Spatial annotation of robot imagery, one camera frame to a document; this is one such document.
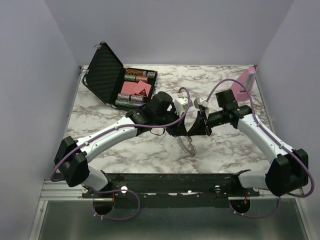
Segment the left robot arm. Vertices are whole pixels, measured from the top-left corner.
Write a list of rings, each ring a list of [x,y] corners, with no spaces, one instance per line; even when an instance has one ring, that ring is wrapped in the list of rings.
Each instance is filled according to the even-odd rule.
[[[180,88],[177,99],[160,91],[142,106],[131,109],[113,125],[94,134],[74,140],[68,136],[59,146],[54,159],[53,173],[59,172],[69,187],[84,185],[101,198],[107,197],[111,185],[107,175],[89,163],[111,147],[135,138],[151,129],[164,129],[174,133],[184,126],[186,113],[191,107],[188,90]]]

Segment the metal disc keyring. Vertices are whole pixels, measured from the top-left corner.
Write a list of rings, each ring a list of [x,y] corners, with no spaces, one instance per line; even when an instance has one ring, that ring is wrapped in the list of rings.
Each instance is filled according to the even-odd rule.
[[[196,147],[193,145],[193,140],[190,136],[177,136],[177,143],[180,148],[189,156],[194,157],[197,153]]]

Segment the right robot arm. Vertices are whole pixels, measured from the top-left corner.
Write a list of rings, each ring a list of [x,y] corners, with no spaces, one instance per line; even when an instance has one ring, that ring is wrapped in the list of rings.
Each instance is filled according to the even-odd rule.
[[[244,170],[230,183],[230,191],[241,196],[249,188],[269,190],[280,197],[309,183],[308,154],[294,149],[270,131],[248,105],[239,105],[231,90],[216,94],[220,111],[209,112],[208,102],[197,97],[194,106],[197,117],[188,131],[189,136],[210,136],[212,128],[230,124],[246,135],[265,155],[270,166],[267,172]]]

